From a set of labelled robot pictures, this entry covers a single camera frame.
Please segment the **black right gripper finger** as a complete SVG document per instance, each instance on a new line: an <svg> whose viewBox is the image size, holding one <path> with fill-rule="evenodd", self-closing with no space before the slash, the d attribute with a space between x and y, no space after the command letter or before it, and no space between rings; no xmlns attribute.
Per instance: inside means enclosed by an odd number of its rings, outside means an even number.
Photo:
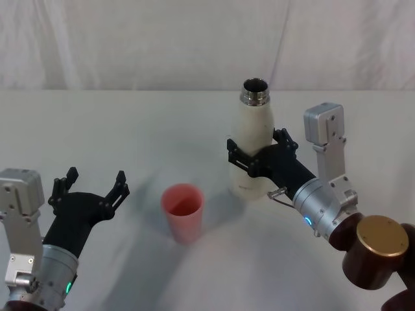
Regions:
<svg viewBox="0 0 415 311"><path fill-rule="evenodd" d="M252 154L244 152L233 139L227 139L226 148L228 151L228 162L245 171L251 178L260 176L260 169L257 164L259 150Z"/></svg>
<svg viewBox="0 0 415 311"><path fill-rule="evenodd" d="M298 143L292 140L292 137L289 135L286 128L280 130L275 129L273 139L275 140L279 151L296 156L296 151L299 147Z"/></svg>

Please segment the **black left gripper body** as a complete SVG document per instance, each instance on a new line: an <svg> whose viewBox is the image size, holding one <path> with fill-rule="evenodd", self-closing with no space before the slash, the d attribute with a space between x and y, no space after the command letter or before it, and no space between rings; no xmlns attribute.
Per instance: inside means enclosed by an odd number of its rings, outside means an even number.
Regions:
<svg viewBox="0 0 415 311"><path fill-rule="evenodd" d="M80 256L92 228L114 217L113 206L103 197L87 192L72 192L50 197L55 219L43 244L65 249L76 258Z"/></svg>

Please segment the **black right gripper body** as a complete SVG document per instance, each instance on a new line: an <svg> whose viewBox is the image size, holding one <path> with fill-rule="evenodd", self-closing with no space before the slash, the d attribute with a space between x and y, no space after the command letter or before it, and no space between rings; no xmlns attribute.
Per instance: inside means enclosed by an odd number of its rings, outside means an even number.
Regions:
<svg viewBox="0 0 415 311"><path fill-rule="evenodd" d="M316 176L296 158L295 150L273 144L262 149L251 160L251 177L264 177L278 188L286 188L293 198L297 191Z"/></svg>

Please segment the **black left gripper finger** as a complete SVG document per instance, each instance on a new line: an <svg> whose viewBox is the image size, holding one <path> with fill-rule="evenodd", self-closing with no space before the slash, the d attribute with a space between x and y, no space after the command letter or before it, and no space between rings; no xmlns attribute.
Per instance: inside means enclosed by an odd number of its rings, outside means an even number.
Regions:
<svg viewBox="0 0 415 311"><path fill-rule="evenodd" d="M57 206L64 194L67 194L69 189L78 179L78 170L76 167L70 167L67 174L63 178L55 178L53 183L53 190L48 204L50 206Z"/></svg>
<svg viewBox="0 0 415 311"><path fill-rule="evenodd" d="M115 214L119 206L124 202L130 194L128 184L126 183L126 175L120 170L115 179L115 184L111 191L104 197L101 205L105 214Z"/></svg>

